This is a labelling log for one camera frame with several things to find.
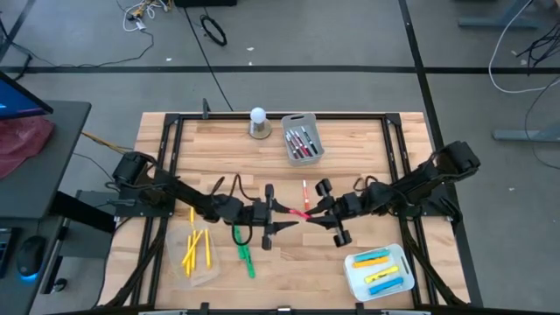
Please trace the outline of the orange highlighter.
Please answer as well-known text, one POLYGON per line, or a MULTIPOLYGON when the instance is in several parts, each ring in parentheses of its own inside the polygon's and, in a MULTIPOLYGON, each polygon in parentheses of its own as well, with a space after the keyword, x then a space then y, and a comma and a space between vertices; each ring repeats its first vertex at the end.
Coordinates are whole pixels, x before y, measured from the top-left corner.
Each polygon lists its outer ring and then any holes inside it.
POLYGON ((382 257, 376 257, 374 259, 364 260, 364 261, 360 261, 360 262, 354 262, 353 267, 355 269, 358 269, 358 268, 365 268, 365 267, 379 265, 379 264, 388 263, 388 262, 389 262, 389 258, 387 256, 382 256, 382 257))

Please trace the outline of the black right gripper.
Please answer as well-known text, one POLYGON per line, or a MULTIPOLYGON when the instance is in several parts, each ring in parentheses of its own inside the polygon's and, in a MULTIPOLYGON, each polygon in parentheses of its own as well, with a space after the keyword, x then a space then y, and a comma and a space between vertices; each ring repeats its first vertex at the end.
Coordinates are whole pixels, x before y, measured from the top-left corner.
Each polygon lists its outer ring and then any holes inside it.
POLYGON ((349 231, 344 229, 343 221, 357 217, 362 207, 355 192, 346 193, 339 198, 334 198, 331 195, 332 189, 328 178, 320 180, 315 185, 315 190, 321 200, 314 208, 307 210, 305 213, 310 216, 320 213, 322 215, 310 217, 306 221, 320 225, 325 229, 333 228, 335 231, 333 236, 335 246, 340 248, 352 242, 349 231))

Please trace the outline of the red cloth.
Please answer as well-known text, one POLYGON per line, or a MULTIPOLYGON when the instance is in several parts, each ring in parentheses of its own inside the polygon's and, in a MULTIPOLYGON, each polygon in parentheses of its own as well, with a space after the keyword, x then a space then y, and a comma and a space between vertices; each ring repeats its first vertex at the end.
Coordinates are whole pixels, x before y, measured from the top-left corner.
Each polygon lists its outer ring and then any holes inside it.
POLYGON ((38 155, 53 130, 53 122, 38 116, 0 121, 0 179, 38 155))

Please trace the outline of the black keyboard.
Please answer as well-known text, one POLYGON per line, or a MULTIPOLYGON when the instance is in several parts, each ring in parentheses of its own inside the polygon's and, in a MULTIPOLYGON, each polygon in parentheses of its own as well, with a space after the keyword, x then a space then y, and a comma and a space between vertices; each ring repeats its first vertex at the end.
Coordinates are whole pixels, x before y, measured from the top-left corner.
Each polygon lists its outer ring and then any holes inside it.
POLYGON ((0 227, 0 278, 4 277, 10 260, 9 256, 13 233, 14 231, 10 227, 0 227))

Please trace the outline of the yellow highlighter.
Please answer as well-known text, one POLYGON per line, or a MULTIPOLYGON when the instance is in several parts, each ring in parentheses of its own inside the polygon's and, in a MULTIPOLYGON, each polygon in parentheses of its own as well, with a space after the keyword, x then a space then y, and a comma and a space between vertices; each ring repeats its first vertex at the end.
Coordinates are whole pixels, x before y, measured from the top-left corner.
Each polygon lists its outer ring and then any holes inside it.
POLYGON ((372 282, 374 282, 374 281, 376 281, 376 280, 379 280, 379 279, 381 279, 381 278, 383 278, 383 277, 386 277, 386 276, 389 276, 389 275, 391 275, 391 274, 394 274, 394 273, 396 273, 396 272, 398 272, 398 271, 399 271, 399 267, 398 267, 397 265, 393 265, 393 266, 391 266, 391 267, 389 267, 389 268, 386 268, 386 269, 383 269, 383 270, 381 270, 381 271, 378 271, 378 272, 376 272, 376 273, 374 273, 374 274, 372 274, 372 275, 366 276, 366 277, 364 278, 364 281, 365 281, 366 284, 370 284, 370 283, 372 283, 372 282))

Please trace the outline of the blue highlighter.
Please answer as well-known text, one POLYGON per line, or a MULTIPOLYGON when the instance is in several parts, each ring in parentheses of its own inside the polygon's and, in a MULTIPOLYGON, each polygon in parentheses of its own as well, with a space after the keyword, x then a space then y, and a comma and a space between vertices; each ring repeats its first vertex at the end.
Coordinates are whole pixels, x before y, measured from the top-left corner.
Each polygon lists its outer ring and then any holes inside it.
POLYGON ((401 286, 403 282, 404 280, 402 277, 396 277, 392 280, 370 287, 368 292, 370 295, 376 295, 387 290, 393 290, 394 288, 401 286))

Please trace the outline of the teal Sharpie highlighter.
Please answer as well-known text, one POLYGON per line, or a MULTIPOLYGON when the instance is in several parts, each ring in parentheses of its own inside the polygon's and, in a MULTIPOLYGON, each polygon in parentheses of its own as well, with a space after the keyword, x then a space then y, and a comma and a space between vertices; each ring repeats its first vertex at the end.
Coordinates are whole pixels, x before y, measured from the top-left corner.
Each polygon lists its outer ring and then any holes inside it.
POLYGON ((354 257, 354 261, 356 263, 360 263, 360 262, 364 262, 364 261, 368 261, 368 260, 374 260, 377 258, 381 258, 381 257, 385 257, 388 256, 390 254, 390 250, 387 248, 382 248, 382 249, 378 249, 375 251, 369 251, 363 254, 359 254, 356 255, 354 257))

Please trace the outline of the white marker dark label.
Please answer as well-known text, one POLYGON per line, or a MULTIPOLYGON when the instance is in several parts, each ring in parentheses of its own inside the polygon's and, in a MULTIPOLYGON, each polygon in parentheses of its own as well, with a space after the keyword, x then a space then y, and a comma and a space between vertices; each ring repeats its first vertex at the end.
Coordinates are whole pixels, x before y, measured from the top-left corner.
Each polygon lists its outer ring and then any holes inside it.
POLYGON ((316 148, 314 142, 312 141, 311 137, 310 137, 309 134, 307 133, 305 127, 301 126, 301 130, 302 130, 302 132, 303 132, 303 134, 304 134, 304 137, 306 138, 307 142, 309 143, 311 149, 313 150, 314 154, 315 154, 315 155, 318 155, 319 152, 318 152, 318 150, 317 150, 317 148, 316 148))

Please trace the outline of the white plastic bin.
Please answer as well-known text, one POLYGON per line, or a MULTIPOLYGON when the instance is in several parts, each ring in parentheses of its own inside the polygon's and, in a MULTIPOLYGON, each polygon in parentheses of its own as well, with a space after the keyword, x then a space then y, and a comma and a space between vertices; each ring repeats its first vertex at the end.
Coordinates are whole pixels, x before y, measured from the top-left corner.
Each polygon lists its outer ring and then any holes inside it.
POLYGON ((396 293, 410 291, 416 286, 415 277, 412 274, 412 269, 408 263, 406 255, 404 254, 403 248, 398 244, 390 244, 386 247, 371 249, 366 252, 362 252, 359 254, 348 255, 344 262, 344 273, 346 277, 346 281, 349 287, 350 292, 353 296, 360 302, 367 302, 371 300, 375 300, 377 298, 384 298, 390 295, 394 295, 396 293), (355 269, 353 267, 354 257, 359 254, 363 254, 369 251, 375 251, 378 249, 389 249, 390 254, 388 255, 389 262, 369 266, 365 268, 358 268, 355 269), (372 283, 365 283, 364 278, 372 275, 378 271, 385 270, 393 265, 397 265, 399 267, 399 271, 391 274, 389 276, 385 276, 379 280, 376 280, 372 283), (402 277, 404 282, 401 286, 394 288, 393 290, 386 290, 376 295, 370 295, 368 289, 372 286, 377 284, 382 284, 388 280, 392 280, 396 277, 402 277))

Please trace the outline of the grey desk leg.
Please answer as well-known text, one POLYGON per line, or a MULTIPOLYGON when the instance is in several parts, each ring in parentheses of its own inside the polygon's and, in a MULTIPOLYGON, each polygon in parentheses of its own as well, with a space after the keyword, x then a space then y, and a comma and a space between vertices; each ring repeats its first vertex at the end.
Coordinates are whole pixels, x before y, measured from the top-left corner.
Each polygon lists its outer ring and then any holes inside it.
POLYGON ((492 137, 496 141, 560 143, 560 122, 543 129, 496 129, 492 137))
POLYGON ((460 17, 459 27, 537 29, 539 23, 531 18, 522 17, 522 13, 533 0, 512 0, 512 3, 499 15, 493 17, 460 17))

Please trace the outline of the computer monitor blue screen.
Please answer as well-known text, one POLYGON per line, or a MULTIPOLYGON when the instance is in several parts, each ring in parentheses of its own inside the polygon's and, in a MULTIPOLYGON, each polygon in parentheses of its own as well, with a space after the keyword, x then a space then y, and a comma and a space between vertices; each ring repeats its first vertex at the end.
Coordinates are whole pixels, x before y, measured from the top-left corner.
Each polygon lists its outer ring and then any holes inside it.
POLYGON ((53 108, 19 85, 7 74, 0 72, 0 120, 43 116, 53 108))

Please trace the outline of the black box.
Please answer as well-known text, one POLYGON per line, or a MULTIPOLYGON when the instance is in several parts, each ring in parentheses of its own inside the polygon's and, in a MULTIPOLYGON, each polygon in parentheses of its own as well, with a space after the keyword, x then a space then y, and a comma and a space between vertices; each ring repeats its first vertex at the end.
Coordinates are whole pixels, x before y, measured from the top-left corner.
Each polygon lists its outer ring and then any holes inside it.
POLYGON ((186 7, 212 7, 212 6, 236 6, 238 0, 173 0, 176 6, 186 7))

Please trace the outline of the white-barrelled red marker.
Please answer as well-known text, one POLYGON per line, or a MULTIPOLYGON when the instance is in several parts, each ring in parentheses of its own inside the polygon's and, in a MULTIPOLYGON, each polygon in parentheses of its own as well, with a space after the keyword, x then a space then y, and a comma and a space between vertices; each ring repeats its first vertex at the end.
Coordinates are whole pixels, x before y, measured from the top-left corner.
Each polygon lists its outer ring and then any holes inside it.
POLYGON ((292 142, 292 144, 294 145, 294 148, 297 151, 297 154, 299 155, 300 158, 304 158, 305 155, 304 153, 300 150, 299 145, 297 140, 295 139, 295 137, 291 134, 291 132, 288 132, 288 136, 290 137, 290 141, 292 142))

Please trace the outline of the clear plastic bin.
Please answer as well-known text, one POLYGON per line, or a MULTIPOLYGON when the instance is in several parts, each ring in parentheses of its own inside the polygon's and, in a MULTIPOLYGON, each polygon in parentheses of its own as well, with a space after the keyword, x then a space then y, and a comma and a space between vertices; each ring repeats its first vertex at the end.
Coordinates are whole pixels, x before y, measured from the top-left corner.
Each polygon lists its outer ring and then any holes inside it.
POLYGON ((167 231, 165 237, 165 250, 171 268, 171 274, 174 276, 174 283, 177 287, 185 290, 201 287, 214 279, 221 273, 221 266, 218 258, 217 250, 214 246, 214 240, 210 233, 209 226, 204 221, 195 221, 194 229, 189 221, 180 221, 173 224, 167 231), (195 251, 191 258, 191 276, 186 276, 186 267, 182 264, 182 260, 187 252, 187 238, 194 235, 200 230, 209 230, 210 248, 212 252, 212 268, 208 269, 205 258, 205 236, 204 233, 200 237, 195 251))

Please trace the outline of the green highlighter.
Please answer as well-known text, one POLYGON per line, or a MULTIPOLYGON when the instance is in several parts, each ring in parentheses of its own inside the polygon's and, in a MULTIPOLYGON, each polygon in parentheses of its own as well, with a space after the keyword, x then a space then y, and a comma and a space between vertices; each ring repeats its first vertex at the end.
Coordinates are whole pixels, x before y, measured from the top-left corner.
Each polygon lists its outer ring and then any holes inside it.
POLYGON ((256 272, 255 272, 255 268, 254 268, 254 264, 252 262, 252 257, 249 251, 249 247, 247 245, 244 245, 241 247, 241 252, 242 252, 242 259, 245 261, 246 265, 247 265, 247 269, 248 269, 248 276, 250 278, 255 278, 256 277, 256 272))
POLYGON ((241 231, 237 226, 234 226, 234 240, 235 240, 235 244, 236 244, 237 249, 238 249, 239 257, 242 260, 245 260, 246 259, 246 249, 245 249, 245 246, 242 245, 241 231))

